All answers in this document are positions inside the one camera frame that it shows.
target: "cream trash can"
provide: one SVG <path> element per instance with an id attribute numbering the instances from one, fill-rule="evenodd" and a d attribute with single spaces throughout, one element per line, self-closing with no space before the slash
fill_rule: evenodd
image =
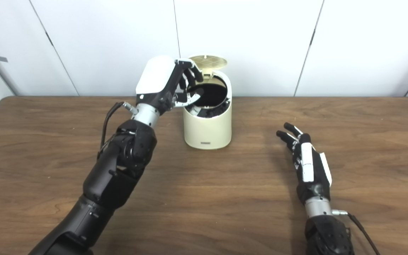
<path id="1" fill-rule="evenodd" d="M 224 58 L 201 55 L 191 57 L 203 71 L 203 82 L 187 87 L 187 92 L 204 90 L 202 97 L 183 109 L 185 142 L 191 147 L 213 150 L 225 147 L 232 137 L 232 88 L 221 71 Z"/>

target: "robotic hand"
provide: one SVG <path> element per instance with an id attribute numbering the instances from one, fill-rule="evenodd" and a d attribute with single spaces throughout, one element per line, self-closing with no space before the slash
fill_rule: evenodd
<path id="1" fill-rule="evenodd" d="M 84 181 L 83 194 L 30 255 L 93 254 L 89 248 L 114 211 L 126 203 L 152 158 L 157 144 L 153 127 L 159 116 L 173 107 L 190 105 L 203 94 L 202 89 L 193 94 L 185 92 L 195 80 L 202 82 L 203 76 L 192 60 L 167 56 L 149 60 L 136 86 L 136 107 L 121 102 L 108 112 L 97 162 Z M 175 93 L 178 85 L 183 93 Z M 133 116 L 105 142 L 107 122 L 121 106 Z"/>
<path id="2" fill-rule="evenodd" d="M 334 215 L 348 214 L 346 211 L 330 208 L 330 168 L 324 153 L 318 153 L 311 144 L 309 134 L 302 133 L 290 123 L 284 128 L 292 132 L 277 131 L 293 153 L 293 163 L 297 170 L 297 194 L 305 205 L 308 220 L 305 236 L 307 255 L 353 255 L 350 232 L 344 223 Z"/>

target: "black robotic arm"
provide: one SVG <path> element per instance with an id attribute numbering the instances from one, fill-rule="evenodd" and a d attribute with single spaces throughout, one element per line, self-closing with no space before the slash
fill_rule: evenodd
<path id="1" fill-rule="evenodd" d="M 83 184 L 83 194 L 70 213 L 29 255 L 92 255 L 95 245 L 114 211 L 123 206 L 152 158 L 157 144 L 154 125 L 160 115 L 173 107 L 194 103 L 202 90 L 175 93 L 177 86 L 202 81 L 202 73 L 189 59 L 155 57 L 146 65 L 136 86 L 136 107 L 121 102 L 109 111 L 103 126 L 97 162 Z M 121 124 L 108 141 L 106 123 L 119 107 L 133 116 Z"/>

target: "cable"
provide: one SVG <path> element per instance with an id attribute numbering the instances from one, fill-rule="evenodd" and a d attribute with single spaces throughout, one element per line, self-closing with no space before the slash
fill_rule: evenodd
<path id="1" fill-rule="evenodd" d="M 354 215 L 351 215 L 350 213 L 347 213 L 347 216 L 355 223 L 355 225 L 357 225 L 357 227 L 360 229 L 360 231 L 364 234 L 364 237 L 366 237 L 366 239 L 368 240 L 369 244 L 373 248 L 376 255 L 380 255 L 379 250 L 377 250 L 377 247 L 375 247 L 374 242 L 371 240 L 369 235 L 366 233 L 366 231 L 364 230 L 364 227 L 361 225 L 361 223 L 358 221 L 358 219 Z"/>
<path id="2" fill-rule="evenodd" d="M 115 103 L 113 105 L 113 107 L 111 107 L 111 109 L 108 111 L 107 116 L 105 117 L 105 121 L 103 122 L 103 128 L 102 128 L 102 140 L 100 141 L 100 150 L 103 149 L 103 145 L 105 144 L 105 136 L 107 134 L 107 125 L 108 125 L 108 121 L 110 120 L 111 116 L 113 115 L 113 113 L 120 108 L 122 105 L 124 104 L 124 102 L 118 102 Z"/>

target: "wooden table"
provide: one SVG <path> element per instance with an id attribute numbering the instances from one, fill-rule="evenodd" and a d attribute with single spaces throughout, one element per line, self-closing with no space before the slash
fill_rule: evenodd
<path id="1" fill-rule="evenodd" d="M 102 121 L 129 97 L 7 97 L 0 102 L 0 254 L 27 254 L 81 195 Z M 144 176 L 96 255 L 304 255 L 306 213 L 285 121 L 311 134 L 333 176 L 332 207 L 363 223 L 383 255 L 408 254 L 408 97 L 239 97 L 233 140 L 183 141 L 181 109 L 162 116 Z M 108 132 L 128 118 L 119 110 Z M 356 254 L 373 254 L 352 228 Z"/>

